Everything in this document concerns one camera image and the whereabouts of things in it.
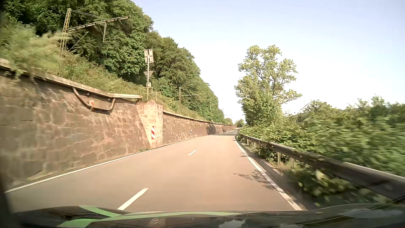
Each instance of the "vegetation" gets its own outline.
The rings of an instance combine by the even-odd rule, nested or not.
[[[251,67],[251,70],[246,71],[246,76],[239,80],[235,88],[249,125],[241,129],[242,134],[405,176],[405,104],[387,103],[381,97],[374,96],[371,102],[358,100],[356,104],[341,110],[316,100],[307,104],[296,115],[283,115],[279,105],[299,97],[300,94],[293,90],[289,90],[290,93],[285,92],[278,87],[281,83],[277,80],[272,85],[279,90],[273,92],[273,86],[267,86],[267,81],[263,82],[259,77],[263,74],[263,69],[266,69],[264,64],[269,61],[263,60],[258,64],[254,61],[254,50],[261,49],[257,46],[249,48],[248,56],[239,68],[246,69],[247,62],[255,62],[259,67]],[[269,47],[267,51],[269,56],[279,54],[279,49],[275,46]],[[270,74],[282,77],[288,75],[288,79],[284,80],[287,83],[295,80],[290,74],[296,73],[292,60],[273,62],[270,65],[278,66],[272,68]],[[264,101],[268,104],[256,107]],[[260,148],[257,153],[270,162],[277,159],[277,154],[267,148]],[[283,163],[288,162],[286,156],[282,156],[281,160]],[[323,206],[386,200],[331,174],[313,170],[305,164],[286,171],[286,174],[303,190],[316,197],[317,203]]]
[[[244,127],[244,126],[246,126],[245,121],[243,119],[235,121],[234,125],[236,125],[236,127]]]
[[[105,42],[103,26],[91,26],[70,32],[62,37],[67,8],[71,8],[70,28],[121,16],[130,16],[120,22],[109,22]],[[200,69],[192,54],[170,37],[161,37],[153,30],[153,21],[142,8],[129,0],[72,1],[7,0],[5,10],[12,21],[3,25],[2,33],[18,30],[22,37],[2,35],[2,57],[16,67],[35,67],[61,77],[110,92],[145,93],[146,71],[144,49],[154,49],[155,63],[151,64],[152,86],[160,90],[161,104],[173,112],[193,118],[228,123],[218,108],[218,98],[200,77]],[[68,39],[64,57],[59,58],[58,41]],[[13,54],[11,48],[30,49]],[[179,104],[179,88],[182,97]]]

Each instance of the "sign post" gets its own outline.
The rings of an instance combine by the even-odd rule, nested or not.
[[[149,83],[149,63],[154,63],[153,60],[153,49],[145,49],[145,63],[148,65],[148,70],[147,70],[147,83],[146,83],[146,99],[148,99],[149,96],[149,88],[151,87],[151,84]]]

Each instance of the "metal railing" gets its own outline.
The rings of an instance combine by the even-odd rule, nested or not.
[[[238,135],[246,139],[248,144],[252,142],[255,143],[255,145],[259,144],[277,152],[278,162],[280,161],[280,154],[284,154],[291,159],[311,165],[315,170],[325,170],[328,173],[383,195],[391,200],[398,202],[405,201],[405,177],[316,155],[306,151],[298,152],[294,148],[274,142],[266,142],[242,134]]]

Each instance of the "road sign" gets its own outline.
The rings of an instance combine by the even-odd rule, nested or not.
[[[148,57],[149,57],[149,63],[154,63],[153,49],[145,49],[145,63],[148,63]]]
[[[153,72],[154,71],[149,71],[149,77],[152,76]],[[148,71],[144,71],[143,73],[145,74],[145,76],[148,76]]]

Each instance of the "car hood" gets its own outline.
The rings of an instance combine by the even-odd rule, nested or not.
[[[400,224],[405,207],[345,204],[312,211],[128,212],[95,206],[64,206],[15,214],[23,225],[71,228],[378,227]]]

